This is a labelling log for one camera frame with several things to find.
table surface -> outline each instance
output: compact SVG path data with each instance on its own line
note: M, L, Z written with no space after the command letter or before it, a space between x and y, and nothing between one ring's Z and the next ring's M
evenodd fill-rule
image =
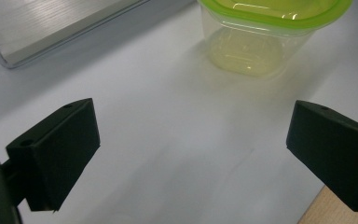
M23 67L0 65L0 161L89 97L100 149L58 213L22 202L25 224L296 223L323 183L286 149L293 106L358 121L358 1L276 77L212 65L190 0L152 0Z

container lid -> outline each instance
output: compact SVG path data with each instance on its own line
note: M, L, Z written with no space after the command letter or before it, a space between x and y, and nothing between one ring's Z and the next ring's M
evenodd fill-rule
M325 26L338 19L351 5L351 0L199 1L221 16L292 29Z

white table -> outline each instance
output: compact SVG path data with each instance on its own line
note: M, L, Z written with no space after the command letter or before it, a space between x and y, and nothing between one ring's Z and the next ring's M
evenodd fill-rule
M289 150L297 99L358 121L358 1L287 71L231 74L205 56L200 6L152 0L15 70L0 65L5 146L92 97L102 146L58 213L25 224L296 223L323 185Z

wooden surface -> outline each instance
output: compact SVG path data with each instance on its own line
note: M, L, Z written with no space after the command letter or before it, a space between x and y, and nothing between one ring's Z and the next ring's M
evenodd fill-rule
M0 52L17 63L140 0L0 0Z
M358 213L352 212L333 191L324 186L298 223L357 224Z

clear plastic container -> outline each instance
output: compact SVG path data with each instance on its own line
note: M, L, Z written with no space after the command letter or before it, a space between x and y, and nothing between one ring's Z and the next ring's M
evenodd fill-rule
M280 72L314 31L351 0L199 0L208 53L217 66L250 76Z

